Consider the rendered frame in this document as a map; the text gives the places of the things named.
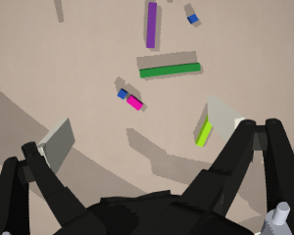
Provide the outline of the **purple rod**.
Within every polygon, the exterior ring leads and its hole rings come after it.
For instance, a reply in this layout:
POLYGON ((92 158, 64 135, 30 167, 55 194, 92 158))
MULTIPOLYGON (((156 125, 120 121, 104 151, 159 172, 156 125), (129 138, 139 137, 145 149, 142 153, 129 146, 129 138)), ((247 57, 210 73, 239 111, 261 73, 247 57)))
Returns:
POLYGON ((146 48, 155 48, 157 3, 149 2, 146 48))

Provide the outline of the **small blue block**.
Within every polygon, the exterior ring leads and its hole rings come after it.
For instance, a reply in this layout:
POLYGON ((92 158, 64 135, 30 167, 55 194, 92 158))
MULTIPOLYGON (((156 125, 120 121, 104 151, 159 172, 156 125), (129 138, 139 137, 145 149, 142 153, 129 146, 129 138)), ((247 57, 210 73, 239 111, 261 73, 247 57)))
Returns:
POLYGON ((193 24, 193 23, 199 21, 195 14, 189 16, 187 19, 189 20, 190 24, 193 24))
POLYGON ((124 89, 121 89, 117 96, 124 99, 126 94, 127 94, 127 91, 125 91, 124 89))

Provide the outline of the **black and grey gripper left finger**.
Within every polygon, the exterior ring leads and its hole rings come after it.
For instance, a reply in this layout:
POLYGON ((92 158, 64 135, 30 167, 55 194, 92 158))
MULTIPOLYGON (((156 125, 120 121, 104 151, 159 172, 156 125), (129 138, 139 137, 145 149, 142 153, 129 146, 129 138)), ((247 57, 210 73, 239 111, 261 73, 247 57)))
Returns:
POLYGON ((105 225, 55 175, 75 142, 68 117, 37 144, 22 145, 25 160, 8 158, 0 173, 0 235, 30 235, 28 192, 36 182, 68 235, 109 235, 105 225), (53 171, 52 171, 53 170, 53 171))

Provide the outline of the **small magenta block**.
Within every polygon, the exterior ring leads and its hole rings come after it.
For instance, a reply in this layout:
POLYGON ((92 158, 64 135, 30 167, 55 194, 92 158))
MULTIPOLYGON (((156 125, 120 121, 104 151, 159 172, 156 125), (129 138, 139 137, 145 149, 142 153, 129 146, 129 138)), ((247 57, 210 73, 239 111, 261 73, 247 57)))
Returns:
POLYGON ((140 102, 137 98, 135 98, 132 94, 129 96, 129 98, 126 100, 133 108, 135 108, 137 111, 140 110, 140 108, 143 106, 143 103, 140 102))

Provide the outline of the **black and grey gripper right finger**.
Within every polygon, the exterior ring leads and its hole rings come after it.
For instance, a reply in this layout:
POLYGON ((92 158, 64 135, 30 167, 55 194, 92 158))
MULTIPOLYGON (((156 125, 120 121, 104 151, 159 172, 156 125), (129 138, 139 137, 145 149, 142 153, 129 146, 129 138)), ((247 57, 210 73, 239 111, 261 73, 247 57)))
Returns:
POLYGON ((197 235, 212 211, 225 217, 254 151, 263 151, 267 188, 268 214, 259 235, 294 235, 294 153, 281 121, 256 125, 215 95, 207 103, 208 122, 226 144, 211 167, 154 219, 151 235, 197 235))

